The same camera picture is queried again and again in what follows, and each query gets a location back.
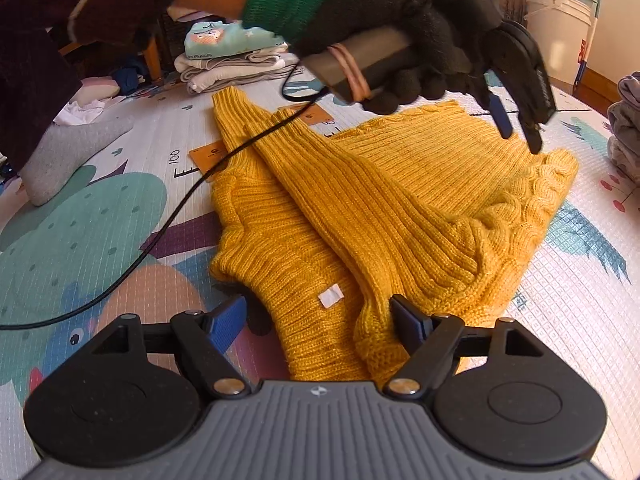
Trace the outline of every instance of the knit sweater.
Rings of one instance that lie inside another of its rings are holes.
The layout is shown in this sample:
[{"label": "knit sweater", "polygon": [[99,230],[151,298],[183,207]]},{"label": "knit sweater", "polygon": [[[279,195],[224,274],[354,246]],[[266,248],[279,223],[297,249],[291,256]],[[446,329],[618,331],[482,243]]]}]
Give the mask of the knit sweater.
[{"label": "knit sweater", "polygon": [[[228,150],[288,113],[235,88],[213,101]],[[329,139],[294,121],[215,177],[224,231],[210,271],[264,303],[294,380],[380,384],[408,358],[391,295],[491,325],[576,173],[566,150],[531,155],[455,102]],[[335,283],[344,298],[325,308],[318,295]]]}]

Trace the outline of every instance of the maroon garment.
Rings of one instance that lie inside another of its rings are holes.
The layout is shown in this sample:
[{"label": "maroon garment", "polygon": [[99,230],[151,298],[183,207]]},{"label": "maroon garment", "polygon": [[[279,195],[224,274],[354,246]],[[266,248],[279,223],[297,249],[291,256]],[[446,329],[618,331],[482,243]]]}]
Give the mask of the maroon garment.
[{"label": "maroon garment", "polygon": [[0,153],[20,170],[81,84],[45,28],[78,43],[135,42],[173,0],[0,0]]}]

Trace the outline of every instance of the white bucket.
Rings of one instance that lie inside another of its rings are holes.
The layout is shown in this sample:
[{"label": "white bucket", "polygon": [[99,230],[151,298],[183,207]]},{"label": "white bucket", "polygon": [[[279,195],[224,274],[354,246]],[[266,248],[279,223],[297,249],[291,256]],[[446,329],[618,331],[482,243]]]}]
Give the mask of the white bucket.
[{"label": "white bucket", "polygon": [[548,74],[573,84],[591,27],[594,0],[527,0],[527,29],[538,43]]}]

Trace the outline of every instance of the patterned floor mat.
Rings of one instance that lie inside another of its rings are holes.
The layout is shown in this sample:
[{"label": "patterned floor mat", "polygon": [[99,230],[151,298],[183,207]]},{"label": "patterned floor mat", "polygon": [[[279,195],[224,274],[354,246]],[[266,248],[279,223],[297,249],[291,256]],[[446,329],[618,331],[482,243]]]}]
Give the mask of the patterned floor mat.
[{"label": "patterned floor mat", "polygon": [[[276,110],[287,104],[280,84],[243,89]],[[303,73],[286,91],[318,89]],[[503,88],[494,91],[519,131],[513,101]],[[490,120],[468,96],[444,98]],[[609,422],[594,459],[612,478],[631,479],[640,473],[640,190],[606,159],[606,119],[561,91],[556,101],[560,111],[545,127],[545,149],[570,149],[580,172],[508,312],[601,393]],[[373,117],[331,95],[320,105],[333,118],[313,126],[325,136]],[[139,92],[104,118],[120,115],[135,118],[133,130],[89,160],[47,205],[29,205],[19,178],[0,187],[2,323],[56,316],[104,290],[200,176],[188,151],[219,138],[210,95],[191,97],[176,82]],[[22,424],[28,393],[109,320],[135,312],[143,322],[161,322],[190,308],[212,310],[232,294],[207,272],[220,231],[203,186],[167,238],[107,300],[57,326],[0,333],[1,479],[19,478],[38,461]],[[287,377],[260,304],[250,302],[229,323],[223,349],[245,376]],[[152,359],[175,366],[165,356]]]}]

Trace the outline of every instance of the person's leg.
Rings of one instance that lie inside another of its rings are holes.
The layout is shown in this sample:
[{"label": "person's leg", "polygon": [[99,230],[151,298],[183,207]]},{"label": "person's leg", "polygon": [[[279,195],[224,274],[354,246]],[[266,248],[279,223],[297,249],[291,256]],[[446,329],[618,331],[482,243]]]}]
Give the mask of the person's leg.
[{"label": "person's leg", "polygon": [[34,205],[48,202],[87,159],[133,126],[126,118],[52,124],[80,87],[44,30],[0,32],[0,153]]}]

